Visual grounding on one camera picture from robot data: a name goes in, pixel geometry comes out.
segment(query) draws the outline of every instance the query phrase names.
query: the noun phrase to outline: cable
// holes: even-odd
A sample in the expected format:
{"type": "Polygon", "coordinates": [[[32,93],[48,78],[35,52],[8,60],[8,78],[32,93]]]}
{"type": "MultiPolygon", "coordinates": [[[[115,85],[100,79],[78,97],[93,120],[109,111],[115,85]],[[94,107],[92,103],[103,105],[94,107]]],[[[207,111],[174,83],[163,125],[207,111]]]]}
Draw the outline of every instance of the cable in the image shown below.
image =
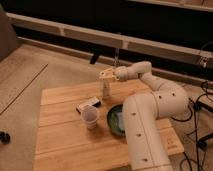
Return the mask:
{"type": "Polygon", "coordinates": [[[190,111],[190,116],[187,118],[187,119],[176,119],[174,117],[171,117],[174,121],[177,121],[177,122],[188,122],[192,119],[192,116],[193,116],[193,111],[191,109],[191,107],[188,105],[188,109],[190,111]]]}
{"type": "Polygon", "coordinates": [[[196,110],[194,109],[194,128],[195,128],[195,147],[196,147],[196,159],[197,159],[197,171],[200,171],[199,165],[200,165],[200,159],[199,159],[199,149],[198,149],[198,135],[197,135],[197,119],[196,119],[196,110]]]}
{"type": "Polygon", "coordinates": [[[183,159],[183,160],[180,162],[180,165],[179,165],[180,170],[181,170],[181,171],[183,170],[183,168],[182,168],[183,162],[184,162],[184,161],[187,161],[187,162],[188,162],[188,165],[189,165],[189,170],[192,171],[192,164],[191,164],[191,162],[190,162],[189,157],[187,156],[187,154],[186,154],[185,152],[183,152],[183,154],[184,154],[184,156],[185,156],[185,159],[183,159]]]}

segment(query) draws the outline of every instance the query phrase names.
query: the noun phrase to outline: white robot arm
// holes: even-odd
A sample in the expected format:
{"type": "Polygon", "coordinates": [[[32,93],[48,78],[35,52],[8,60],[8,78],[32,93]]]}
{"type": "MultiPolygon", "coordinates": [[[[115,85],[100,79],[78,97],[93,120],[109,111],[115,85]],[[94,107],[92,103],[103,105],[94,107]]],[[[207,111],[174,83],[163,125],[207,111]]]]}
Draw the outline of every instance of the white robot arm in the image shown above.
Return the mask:
{"type": "Polygon", "coordinates": [[[133,170],[171,171],[172,166],[162,144],[155,120],[183,114],[188,106],[185,90],[151,73],[150,62],[118,67],[120,81],[139,78],[153,92],[134,94],[123,104],[123,120],[133,170]]]}

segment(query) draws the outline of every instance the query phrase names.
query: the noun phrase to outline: dark wall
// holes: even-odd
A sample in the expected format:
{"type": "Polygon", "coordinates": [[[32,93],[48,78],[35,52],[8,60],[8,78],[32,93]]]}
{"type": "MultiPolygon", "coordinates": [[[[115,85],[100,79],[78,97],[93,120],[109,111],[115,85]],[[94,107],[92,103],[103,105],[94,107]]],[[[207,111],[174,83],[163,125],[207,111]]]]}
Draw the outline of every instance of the dark wall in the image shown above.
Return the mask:
{"type": "Polygon", "coordinates": [[[201,48],[213,41],[213,13],[126,0],[0,0],[8,12],[201,48]]]}

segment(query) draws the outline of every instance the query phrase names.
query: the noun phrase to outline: black cable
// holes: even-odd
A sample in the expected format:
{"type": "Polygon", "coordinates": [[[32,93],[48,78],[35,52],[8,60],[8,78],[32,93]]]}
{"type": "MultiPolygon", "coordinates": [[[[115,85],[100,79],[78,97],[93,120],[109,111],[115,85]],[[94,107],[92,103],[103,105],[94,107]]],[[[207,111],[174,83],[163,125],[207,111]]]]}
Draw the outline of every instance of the black cable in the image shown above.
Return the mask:
{"type": "Polygon", "coordinates": [[[199,159],[199,149],[198,149],[198,135],[197,135],[197,117],[196,117],[196,110],[194,109],[194,128],[195,128],[195,147],[196,147],[196,159],[197,159],[197,171],[200,171],[199,165],[200,165],[200,159],[199,159]]]}
{"type": "MultiPolygon", "coordinates": [[[[185,161],[187,161],[186,158],[181,160],[181,162],[179,164],[180,171],[185,171],[185,169],[183,169],[183,166],[182,166],[185,161]]],[[[195,160],[193,160],[193,159],[189,159],[189,161],[190,161],[190,163],[193,162],[193,163],[197,164],[197,162],[195,160]]],[[[204,171],[204,168],[200,164],[199,164],[199,169],[200,169],[200,171],[204,171]]]]}
{"type": "Polygon", "coordinates": [[[187,118],[187,119],[177,119],[177,118],[174,118],[174,117],[171,117],[174,121],[177,121],[177,122],[188,122],[192,119],[192,116],[193,116],[193,111],[191,109],[191,107],[188,105],[188,109],[190,111],[190,116],[187,118]]]}
{"type": "Polygon", "coordinates": [[[182,168],[182,164],[183,162],[186,160],[188,162],[188,165],[189,165],[189,170],[192,171],[192,164],[190,162],[190,159],[189,157],[187,156],[187,154],[185,152],[183,152],[184,156],[185,156],[185,159],[183,159],[181,162],[180,162],[180,170],[182,171],[183,168],[182,168]]]}
{"type": "Polygon", "coordinates": [[[204,151],[204,155],[203,155],[203,160],[202,160],[202,164],[201,164],[202,168],[204,166],[205,160],[206,160],[206,150],[204,151]]]}

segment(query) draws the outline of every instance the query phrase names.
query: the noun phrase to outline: white object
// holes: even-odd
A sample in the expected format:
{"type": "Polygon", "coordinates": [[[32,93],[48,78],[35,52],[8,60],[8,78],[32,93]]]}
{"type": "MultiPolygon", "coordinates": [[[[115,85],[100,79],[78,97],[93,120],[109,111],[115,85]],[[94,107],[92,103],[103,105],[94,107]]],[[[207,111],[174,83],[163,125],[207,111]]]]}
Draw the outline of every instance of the white object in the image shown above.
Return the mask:
{"type": "Polygon", "coordinates": [[[115,75],[120,81],[139,78],[153,90],[134,94],[123,104],[132,170],[173,170],[155,120],[184,113],[188,106],[187,93],[175,82],[153,76],[150,62],[118,67],[115,75]]]}
{"type": "Polygon", "coordinates": [[[88,129],[94,129],[97,126],[99,110],[94,106],[86,106],[81,112],[81,119],[88,129]]]}
{"type": "Polygon", "coordinates": [[[85,101],[84,103],[78,105],[76,109],[79,113],[81,113],[86,106],[95,106],[98,103],[100,103],[100,100],[97,97],[92,97],[87,101],[85,101]]]}

